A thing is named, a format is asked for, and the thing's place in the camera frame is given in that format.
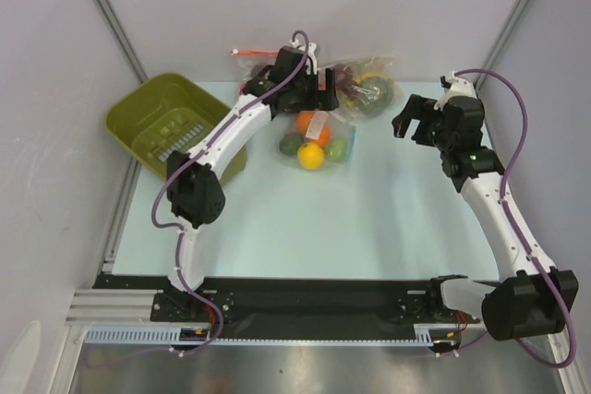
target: plastic bag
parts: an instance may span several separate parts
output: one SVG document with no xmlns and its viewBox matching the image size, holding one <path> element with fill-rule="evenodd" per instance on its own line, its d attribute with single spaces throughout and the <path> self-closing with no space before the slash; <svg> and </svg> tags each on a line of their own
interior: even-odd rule
<svg viewBox="0 0 591 394">
<path fill-rule="evenodd" d="M 279 141 L 290 164 L 317 170 L 346 163 L 355 141 L 355 127 L 325 111 L 299 113 Z"/>
<path fill-rule="evenodd" d="M 232 50 L 230 55 L 235 58 L 240 69 L 240 91 L 262 68 L 273 65 L 277 54 L 277 51 Z"/>
<path fill-rule="evenodd" d="M 332 64 L 341 113 L 347 118 L 383 113 L 402 91 L 392 78 L 391 57 L 368 57 Z"/>
</svg>

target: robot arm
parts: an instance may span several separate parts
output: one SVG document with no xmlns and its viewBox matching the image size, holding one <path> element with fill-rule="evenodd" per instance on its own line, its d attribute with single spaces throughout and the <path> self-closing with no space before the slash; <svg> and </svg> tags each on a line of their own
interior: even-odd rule
<svg viewBox="0 0 591 394">
<path fill-rule="evenodd" d="M 496 340 L 560 332 L 564 319 L 558 304 L 534 266 L 536 257 L 561 292 L 570 310 L 578 283 L 571 271 L 558 271 L 539 246 L 517 208 L 511 190 L 501 196 L 504 168 L 494 150 L 482 146 L 484 107 L 473 86 L 451 73 L 441 78 L 446 89 L 439 101 L 411 95 L 392 125 L 395 137 L 404 137 L 410 122 L 418 120 L 411 137 L 417 144 L 440 151 L 444 173 L 475 212 L 492 248 L 501 284 L 497 287 L 452 276 L 443 280 L 443 303 L 451 309 L 481 318 Z M 507 202 L 516 224 L 533 246 L 527 253 L 507 219 Z"/>
<path fill-rule="evenodd" d="M 278 113 L 331 111 L 338 106 L 332 70 L 325 70 L 325 79 L 319 83 L 316 47 L 310 43 L 305 53 L 305 46 L 297 39 L 292 40 L 291 46 L 279 51 L 273 66 L 265 66 L 247 82 L 236 105 L 199 144 L 186 154 L 175 151 L 168 158 L 168 178 L 191 163 L 167 191 L 172 212 L 185 234 L 177 262 L 183 264 L 183 275 L 191 288 L 201 285 L 205 277 L 204 264 L 208 262 L 209 250 L 199 239 L 208 224 L 222 213 L 225 196 L 219 179 L 230 160 Z M 307 62 L 298 70 L 302 57 Z M 290 76 L 291 80 L 279 88 Z M 185 290 L 176 269 L 169 280 L 177 289 Z"/>
</svg>

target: white tag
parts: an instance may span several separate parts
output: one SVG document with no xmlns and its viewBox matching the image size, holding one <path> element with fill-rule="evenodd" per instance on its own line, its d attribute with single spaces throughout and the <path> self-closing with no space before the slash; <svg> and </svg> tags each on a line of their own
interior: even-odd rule
<svg viewBox="0 0 591 394">
<path fill-rule="evenodd" d="M 310 125 L 308 125 L 308 131 L 306 131 L 306 138 L 311 138 L 312 140 L 318 139 L 324 124 L 326 124 L 326 119 L 328 118 L 329 114 L 326 111 L 316 111 L 310 119 Z"/>
</svg>

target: table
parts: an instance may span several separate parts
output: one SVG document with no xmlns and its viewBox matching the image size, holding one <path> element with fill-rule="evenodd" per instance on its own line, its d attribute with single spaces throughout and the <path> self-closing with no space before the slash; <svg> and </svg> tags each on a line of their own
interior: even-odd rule
<svg viewBox="0 0 591 394">
<path fill-rule="evenodd" d="M 236 83 L 200 85 L 230 105 L 236 99 Z M 464 274 L 497 280 L 488 242 L 443 174 L 437 150 L 392 135 L 391 120 L 408 95 L 437 98 L 440 85 L 400 86 L 403 101 L 356 122 L 355 146 L 344 166 L 309 172 L 282 163 L 277 144 L 289 125 L 285 116 L 249 140 L 247 168 L 225 187 L 223 214 L 203 238 L 211 248 L 207 275 L 410 280 Z M 176 232 L 158 230 L 150 219 L 162 184 L 142 168 L 113 274 L 172 270 Z M 158 216 L 173 219 L 167 201 Z"/>
</svg>

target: shiny floor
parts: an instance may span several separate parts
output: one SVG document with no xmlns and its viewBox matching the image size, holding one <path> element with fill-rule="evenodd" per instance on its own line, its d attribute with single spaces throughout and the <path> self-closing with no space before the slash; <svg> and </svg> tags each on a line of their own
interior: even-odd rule
<svg viewBox="0 0 591 394">
<path fill-rule="evenodd" d="M 548 355 L 545 343 L 537 346 Z M 557 371 L 515 343 L 490 339 L 458 358 L 425 349 L 261 345 L 212 346 L 183 359 L 168 352 L 129 357 L 137 350 L 85 346 L 70 394 L 564 392 Z"/>
</svg>

